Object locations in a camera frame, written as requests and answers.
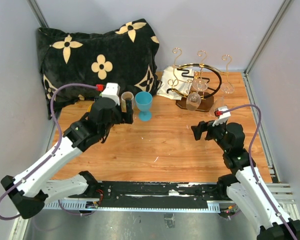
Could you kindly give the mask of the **brown tinted clear goblet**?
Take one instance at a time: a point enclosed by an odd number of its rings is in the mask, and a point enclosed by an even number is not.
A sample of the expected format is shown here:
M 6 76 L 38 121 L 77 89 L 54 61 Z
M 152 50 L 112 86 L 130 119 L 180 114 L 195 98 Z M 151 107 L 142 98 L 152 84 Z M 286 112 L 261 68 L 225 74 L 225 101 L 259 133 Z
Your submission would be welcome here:
M 124 113 L 128 113 L 134 110 L 135 107 L 135 96 L 132 92 L 126 91 L 121 95 L 121 110 Z

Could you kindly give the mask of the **short clear wine glass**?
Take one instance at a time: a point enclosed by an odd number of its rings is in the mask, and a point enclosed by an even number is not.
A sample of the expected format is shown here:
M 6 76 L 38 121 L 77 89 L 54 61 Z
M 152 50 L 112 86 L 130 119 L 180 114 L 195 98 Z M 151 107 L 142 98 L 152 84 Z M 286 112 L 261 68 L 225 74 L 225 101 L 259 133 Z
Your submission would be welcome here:
M 199 93 L 204 93 L 208 89 L 208 81 L 202 78 L 196 78 L 192 81 L 191 93 L 188 94 L 186 100 L 186 109 L 195 111 L 201 104 L 202 96 Z

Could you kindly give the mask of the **gold and black wine glass rack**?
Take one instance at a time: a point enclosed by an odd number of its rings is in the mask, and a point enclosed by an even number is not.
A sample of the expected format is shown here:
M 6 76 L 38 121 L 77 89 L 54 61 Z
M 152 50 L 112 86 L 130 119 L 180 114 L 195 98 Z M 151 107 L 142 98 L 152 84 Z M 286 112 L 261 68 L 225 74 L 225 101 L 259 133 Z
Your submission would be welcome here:
M 229 71 L 221 71 L 213 66 L 204 63 L 207 53 L 204 50 L 197 52 L 203 57 L 199 63 L 187 63 L 177 65 L 175 60 L 172 65 L 173 79 L 167 81 L 166 93 L 176 93 L 181 97 L 176 105 L 181 109 L 190 111 L 209 112 L 215 106 L 214 95 L 218 91 L 225 94 L 232 94 L 235 91 L 234 85 L 229 81 Z M 203 77 L 203 69 L 213 72 L 219 82 L 216 88 L 209 86 L 210 79 Z

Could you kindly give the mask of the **tall clear champagne flute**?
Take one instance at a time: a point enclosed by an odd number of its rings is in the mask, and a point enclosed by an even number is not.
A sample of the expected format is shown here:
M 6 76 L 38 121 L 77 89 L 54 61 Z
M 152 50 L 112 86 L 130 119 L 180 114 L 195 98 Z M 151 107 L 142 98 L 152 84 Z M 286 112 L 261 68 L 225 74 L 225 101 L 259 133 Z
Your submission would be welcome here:
M 232 94 L 235 91 L 235 88 L 231 83 L 226 82 L 221 84 L 220 90 L 222 92 L 221 97 L 215 100 L 215 102 L 209 110 L 209 114 L 212 117 L 215 117 L 215 111 L 217 111 L 218 108 L 225 106 L 225 96 Z

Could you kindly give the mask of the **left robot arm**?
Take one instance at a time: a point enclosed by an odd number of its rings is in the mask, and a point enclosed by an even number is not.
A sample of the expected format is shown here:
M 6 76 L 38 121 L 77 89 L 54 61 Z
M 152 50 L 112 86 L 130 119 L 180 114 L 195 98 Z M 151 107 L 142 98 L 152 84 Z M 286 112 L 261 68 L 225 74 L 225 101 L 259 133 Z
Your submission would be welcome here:
M 5 176 L 1 185 L 23 219 L 37 215 L 46 204 L 67 197 L 91 198 L 102 195 L 101 183 L 88 171 L 66 180 L 50 181 L 65 164 L 96 143 L 103 144 L 111 128 L 133 123 L 133 101 L 125 111 L 108 97 L 98 97 L 78 121 L 73 122 L 58 142 L 31 167 L 19 175 Z

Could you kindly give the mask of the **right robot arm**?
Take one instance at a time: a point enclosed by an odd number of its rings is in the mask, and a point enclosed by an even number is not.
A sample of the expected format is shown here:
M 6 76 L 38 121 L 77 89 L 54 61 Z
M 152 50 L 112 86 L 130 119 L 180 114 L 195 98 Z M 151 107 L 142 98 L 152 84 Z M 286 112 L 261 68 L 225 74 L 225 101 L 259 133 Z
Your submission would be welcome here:
M 242 125 L 231 122 L 214 125 L 201 121 L 191 126 L 195 140 L 206 133 L 223 151 L 224 164 L 231 173 L 217 181 L 216 193 L 222 200 L 232 200 L 253 225 L 258 240 L 300 240 L 300 220 L 294 220 L 281 207 L 248 151 L 244 147 Z

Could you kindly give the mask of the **blue plastic goblet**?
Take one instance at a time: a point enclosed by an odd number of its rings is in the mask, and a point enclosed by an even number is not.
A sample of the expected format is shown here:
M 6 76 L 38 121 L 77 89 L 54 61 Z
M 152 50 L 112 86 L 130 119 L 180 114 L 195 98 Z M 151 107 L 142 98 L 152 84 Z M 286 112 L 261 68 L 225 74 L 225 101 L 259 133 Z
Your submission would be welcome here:
M 152 118 L 150 108 L 152 107 L 153 97 L 147 91 L 141 91 L 135 95 L 135 103 L 139 109 L 138 117 L 141 121 L 147 122 Z

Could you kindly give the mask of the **yellow plastic goblet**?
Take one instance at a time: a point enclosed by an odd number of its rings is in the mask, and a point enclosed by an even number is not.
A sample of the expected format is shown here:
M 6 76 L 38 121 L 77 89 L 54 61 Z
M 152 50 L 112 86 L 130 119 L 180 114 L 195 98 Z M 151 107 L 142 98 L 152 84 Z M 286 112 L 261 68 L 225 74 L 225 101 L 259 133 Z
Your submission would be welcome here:
M 92 109 L 92 104 L 88 107 L 87 112 L 90 112 Z

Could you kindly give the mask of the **folded cream cloth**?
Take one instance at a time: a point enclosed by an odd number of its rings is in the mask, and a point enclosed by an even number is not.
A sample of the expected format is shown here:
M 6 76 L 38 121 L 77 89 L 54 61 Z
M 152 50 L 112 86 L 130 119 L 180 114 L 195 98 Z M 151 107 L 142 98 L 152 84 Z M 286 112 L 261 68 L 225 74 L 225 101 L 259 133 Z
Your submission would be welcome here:
M 181 94 L 189 93 L 193 79 L 182 76 L 182 73 L 184 73 L 184 71 L 177 70 L 172 66 L 165 68 L 161 76 L 161 85 L 156 95 L 170 100 L 181 100 L 181 95 L 172 90 L 168 91 L 168 89 L 174 88 Z

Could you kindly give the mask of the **black floral plush pillow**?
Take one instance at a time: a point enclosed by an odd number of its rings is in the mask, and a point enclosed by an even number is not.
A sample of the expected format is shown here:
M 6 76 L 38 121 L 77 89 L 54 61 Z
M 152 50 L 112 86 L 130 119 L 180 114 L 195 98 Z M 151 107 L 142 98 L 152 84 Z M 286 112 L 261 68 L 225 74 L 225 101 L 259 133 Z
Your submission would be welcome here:
M 48 112 L 91 101 L 100 94 L 95 86 L 107 83 L 118 84 L 121 93 L 155 95 L 162 84 L 155 62 L 159 46 L 143 18 L 103 34 L 38 28 L 36 51 Z

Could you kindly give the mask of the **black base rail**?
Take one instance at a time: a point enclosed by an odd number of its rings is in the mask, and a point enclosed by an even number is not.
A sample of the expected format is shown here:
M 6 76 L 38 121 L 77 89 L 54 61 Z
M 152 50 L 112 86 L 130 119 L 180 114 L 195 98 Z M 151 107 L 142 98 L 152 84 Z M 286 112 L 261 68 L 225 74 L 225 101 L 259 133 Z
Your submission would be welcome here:
M 229 201 L 218 183 L 99 181 L 86 193 L 70 198 L 97 199 L 103 194 L 101 207 L 116 209 L 198 210 L 208 201 Z

